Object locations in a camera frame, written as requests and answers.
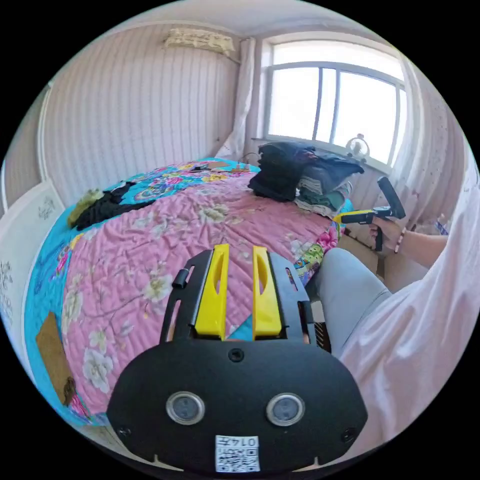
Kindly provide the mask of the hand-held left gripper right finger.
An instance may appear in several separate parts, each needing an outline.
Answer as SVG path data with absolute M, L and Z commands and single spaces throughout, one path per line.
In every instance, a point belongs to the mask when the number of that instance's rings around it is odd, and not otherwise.
M 255 341 L 277 338 L 282 330 L 282 321 L 269 254 L 262 246 L 254 246 L 252 254 L 252 338 Z

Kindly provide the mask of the person's right hand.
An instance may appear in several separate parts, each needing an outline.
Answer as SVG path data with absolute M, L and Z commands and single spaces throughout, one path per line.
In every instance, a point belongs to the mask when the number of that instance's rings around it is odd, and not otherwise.
M 369 234 L 376 252 L 381 252 L 386 247 L 398 253 L 405 236 L 405 229 L 388 218 L 374 216 L 369 225 Z

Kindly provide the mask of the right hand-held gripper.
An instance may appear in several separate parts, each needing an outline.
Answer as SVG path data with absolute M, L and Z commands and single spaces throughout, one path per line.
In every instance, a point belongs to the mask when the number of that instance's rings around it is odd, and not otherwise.
M 349 211 L 336 215 L 333 222 L 337 224 L 360 224 L 368 225 L 369 237 L 372 240 L 373 247 L 377 248 L 378 234 L 382 234 L 381 252 L 384 248 L 393 250 L 395 248 L 395 222 L 388 217 L 374 216 L 372 211 Z

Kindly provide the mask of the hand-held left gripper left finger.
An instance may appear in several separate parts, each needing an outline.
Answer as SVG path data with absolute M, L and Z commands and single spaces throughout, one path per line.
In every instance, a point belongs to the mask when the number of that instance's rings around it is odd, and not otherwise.
M 200 337 L 226 335 L 229 254 L 230 246 L 219 244 L 209 256 L 194 326 Z

